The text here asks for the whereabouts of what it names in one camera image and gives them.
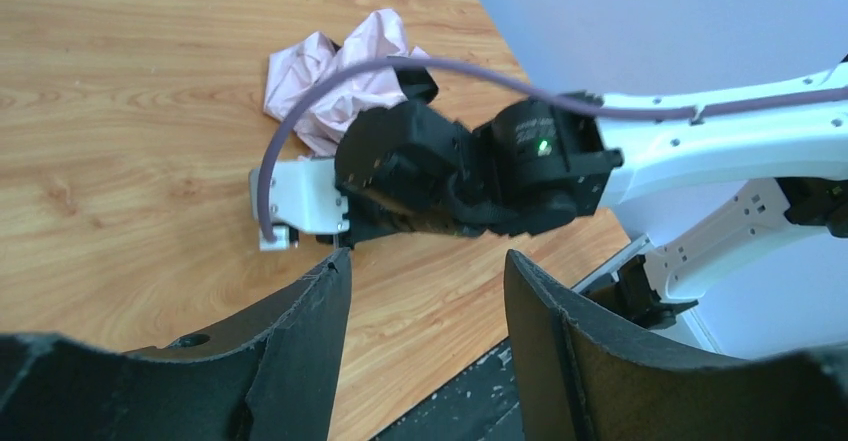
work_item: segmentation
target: pink cloth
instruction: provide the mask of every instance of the pink cloth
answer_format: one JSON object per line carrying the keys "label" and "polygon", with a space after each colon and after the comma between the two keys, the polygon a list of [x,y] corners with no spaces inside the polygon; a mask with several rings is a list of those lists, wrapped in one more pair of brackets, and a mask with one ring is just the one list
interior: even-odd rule
{"label": "pink cloth", "polygon": [[[385,56],[426,56],[410,50],[403,21],[394,10],[374,11],[348,37],[338,52],[321,32],[271,55],[265,87],[265,112],[282,121],[294,103],[315,83],[353,64]],[[366,73],[338,86],[304,115],[295,134],[317,156],[332,156],[356,115],[365,109],[392,107],[406,96],[394,70]]]}

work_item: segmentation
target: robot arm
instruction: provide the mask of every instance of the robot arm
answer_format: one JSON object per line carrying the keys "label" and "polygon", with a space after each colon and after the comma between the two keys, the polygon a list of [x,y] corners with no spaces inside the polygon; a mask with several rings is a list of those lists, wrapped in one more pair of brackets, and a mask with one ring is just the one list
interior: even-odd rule
{"label": "robot arm", "polygon": [[[681,120],[588,116],[531,97],[469,131],[420,103],[371,109],[351,124],[335,158],[274,165],[269,211],[277,236],[260,234],[260,246],[287,249],[300,234],[349,247],[398,232],[536,235],[650,193],[752,180],[674,242],[645,243],[610,273],[638,279],[631,284],[653,297],[652,309],[679,311],[724,273],[779,246],[825,229],[848,236],[846,91],[843,63],[705,93],[568,95],[604,108],[703,107]],[[791,102],[803,93],[830,94]],[[765,97],[789,101],[733,109]],[[257,219],[259,180],[257,169]],[[646,304],[640,296],[633,302]]]}

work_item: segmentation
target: wooden table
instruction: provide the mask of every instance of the wooden table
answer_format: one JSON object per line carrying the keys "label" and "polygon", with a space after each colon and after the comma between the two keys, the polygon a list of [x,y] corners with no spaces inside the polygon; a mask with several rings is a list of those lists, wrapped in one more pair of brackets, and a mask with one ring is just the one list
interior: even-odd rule
{"label": "wooden table", "polygon": [[[257,251],[267,57],[382,7],[431,54],[522,76],[476,0],[0,0],[0,330],[162,346],[327,255]],[[469,125],[517,98],[434,77],[435,106]],[[625,241],[601,212],[535,239],[362,245],[332,437],[367,438],[506,335],[508,248],[573,283]]]}

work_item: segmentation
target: purple cable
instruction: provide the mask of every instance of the purple cable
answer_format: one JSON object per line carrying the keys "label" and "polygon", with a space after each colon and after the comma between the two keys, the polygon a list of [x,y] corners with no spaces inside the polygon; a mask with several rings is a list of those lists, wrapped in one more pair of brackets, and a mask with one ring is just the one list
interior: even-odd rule
{"label": "purple cable", "polygon": [[[522,93],[528,97],[539,99],[566,111],[595,118],[655,121],[658,119],[692,119],[698,115],[698,108],[696,106],[654,109],[605,108],[576,98],[559,96],[490,69],[455,59],[390,57],[365,61],[334,73],[332,76],[316,84],[304,93],[303,97],[301,97],[300,100],[298,100],[298,102],[292,107],[291,111],[289,111],[288,115],[285,119],[283,119],[280,126],[271,137],[271,142],[268,144],[268,148],[265,150],[265,155],[262,157],[262,164],[259,166],[259,185],[256,199],[259,215],[259,227],[262,231],[262,236],[266,241],[273,243],[277,240],[277,237],[274,235],[274,228],[271,223],[270,214],[271,176],[274,173],[274,164],[277,162],[277,158],[280,156],[280,152],[283,149],[283,144],[285,144],[289,133],[291,133],[294,129],[297,121],[310,107],[326,96],[339,84],[360,74],[380,71],[388,68],[429,68],[453,71],[455,73],[489,81],[504,88]],[[719,114],[733,114],[760,109],[797,106],[826,101],[840,101],[845,99],[848,99],[848,87],[714,104],[704,107],[700,114],[701,116],[715,116]]]}

